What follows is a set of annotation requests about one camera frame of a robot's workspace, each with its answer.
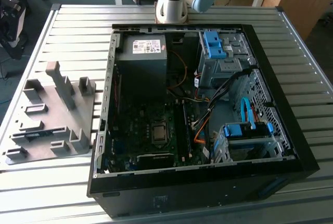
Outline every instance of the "black object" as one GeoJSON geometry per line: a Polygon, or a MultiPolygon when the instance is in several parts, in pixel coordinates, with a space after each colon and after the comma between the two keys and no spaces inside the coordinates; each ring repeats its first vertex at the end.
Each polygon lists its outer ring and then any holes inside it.
{"type": "Polygon", "coordinates": [[[138,157],[138,169],[170,168],[173,166],[173,154],[155,154],[138,157]]]}
{"type": "Polygon", "coordinates": [[[24,20],[25,5],[17,0],[0,0],[0,43],[12,59],[20,59],[23,45],[12,46],[9,42],[17,39],[21,33],[24,20]]]}
{"type": "Polygon", "coordinates": [[[186,116],[184,115],[183,105],[182,104],[175,104],[173,106],[173,114],[174,114],[174,121],[175,121],[175,134],[177,136],[177,148],[178,148],[178,156],[179,160],[185,161],[188,159],[188,130],[186,124],[186,116]]]}
{"type": "MultiPolygon", "coordinates": [[[[154,32],[158,33],[160,26],[154,24],[114,24],[112,27],[115,33],[126,29],[128,33],[135,34],[137,33],[136,29],[140,28],[145,28],[148,32],[152,32],[153,29],[154,32]]],[[[288,183],[305,178],[319,170],[251,25],[164,24],[160,32],[176,28],[178,30],[238,29],[239,33],[245,35],[257,60],[258,68],[273,100],[283,129],[293,147],[296,159],[266,163],[239,163],[232,167],[207,166],[201,169],[183,171],[171,170],[137,175],[133,173],[127,176],[107,177],[103,175],[93,178],[95,160],[95,152],[93,152],[87,189],[88,197],[93,197],[111,217],[212,207],[265,199],[288,183]]]]}

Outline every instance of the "slotted metal table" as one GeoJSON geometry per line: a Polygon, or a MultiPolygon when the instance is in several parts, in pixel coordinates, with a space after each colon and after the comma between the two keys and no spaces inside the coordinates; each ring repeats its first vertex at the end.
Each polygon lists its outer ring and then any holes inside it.
{"type": "MultiPolygon", "coordinates": [[[[91,151],[73,158],[27,164],[0,163],[0,222],[107,223],[170,221],[268,223],[333,219],[333,90],[317,62],[283,12],[275,8],[213,7],[189,11],[190,23],[247,23],[254,26],[278,80],[304,131],[320,171],[255,202],[173,213],[110,219],[86,197],[91,151]]],[[[152,6],[54,6],[0,127],[4,147],[8,122],[15,115],[25,79],[52,83],[46,61],[59,61],[71,81],[88,76],[97,93],[92,140],[99,125],[105,66],[113,23],[153,23],[152,6]]]]}

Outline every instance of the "blue tab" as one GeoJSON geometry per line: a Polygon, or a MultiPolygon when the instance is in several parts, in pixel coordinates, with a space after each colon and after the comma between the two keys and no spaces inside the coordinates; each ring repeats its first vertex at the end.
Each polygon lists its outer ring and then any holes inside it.
{"type": "Polygon", "coordinates": [[[274,133],[274,127],[273,127],[273,124],[271,124],[271,123],[269,122],[269,123],[267,123],[267,127],[268,127],[269,132],[270,132],[271,134],[273,134],[273,133],[274,133]]]}
{"type": "Polygon", "coordinates": [[[229,136],[230,136],[230,133],[229,133],[228,127],[223,127],[223,131],[224,131],[224,136],[225,136],[225,137],[229,137],[229,136]]]}
{"type": "Polygon", "coordinates": [[[220,139],[217,139],[217,141],[216,141],[216,143],[214,145],[214,151],[213,152],[215,152],[215,150],[217,149],[219,143],[220,143],[220,139]]]}
{"type": "Polygon", "coordinates": [[[242,136],[243,135],[239,124],[230,124],[227,127],[230,131],[230,136],[242,136]]]}
{"type": "Polygon", "coordinates": [[[222,48],[222,40],[216,31],[205,31],[203,37],[206,43],[209,58],[224,59],[227,57],[227,54],[222,48]]]}

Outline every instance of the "sticker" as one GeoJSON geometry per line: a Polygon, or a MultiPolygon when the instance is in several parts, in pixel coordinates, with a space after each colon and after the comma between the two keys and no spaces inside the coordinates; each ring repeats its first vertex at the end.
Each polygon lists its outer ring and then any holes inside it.
{"type": "Polygon", "coordinates": [[[232,48],[230,45],[228,45],[228,46],[223,46],[223,49],[224,49],[225,51],[233,51],[233,48],[232,48]]]}
{"type": "Polygon", "coordinates": [[[199,78],[194,78],[194,87],[199,87],[199,78]]]}
{"type": "Polygon", "coordinates": [[[160,40],[136,40],[133,42],[133,54],[161,53],[160,40]]]}
{"type": "Polygon", "coordinates": [[[207,159],[209,159],[209,151],[208,151],[208,149],[206,149],[206,147],[203,147],[202,152],[203,152],[203,154],[205,155],[205,157],[206,157],[207,159]]]}

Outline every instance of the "motherboard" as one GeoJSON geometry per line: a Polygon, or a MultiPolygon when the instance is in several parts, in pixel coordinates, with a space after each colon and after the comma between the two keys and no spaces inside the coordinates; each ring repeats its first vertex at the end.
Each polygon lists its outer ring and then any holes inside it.
{"type": "Polygon", "coordinates": [[[200,165],[191,123],[195,105],[182,102],[125,103],[113,126],[111,171],[200,165]]]}

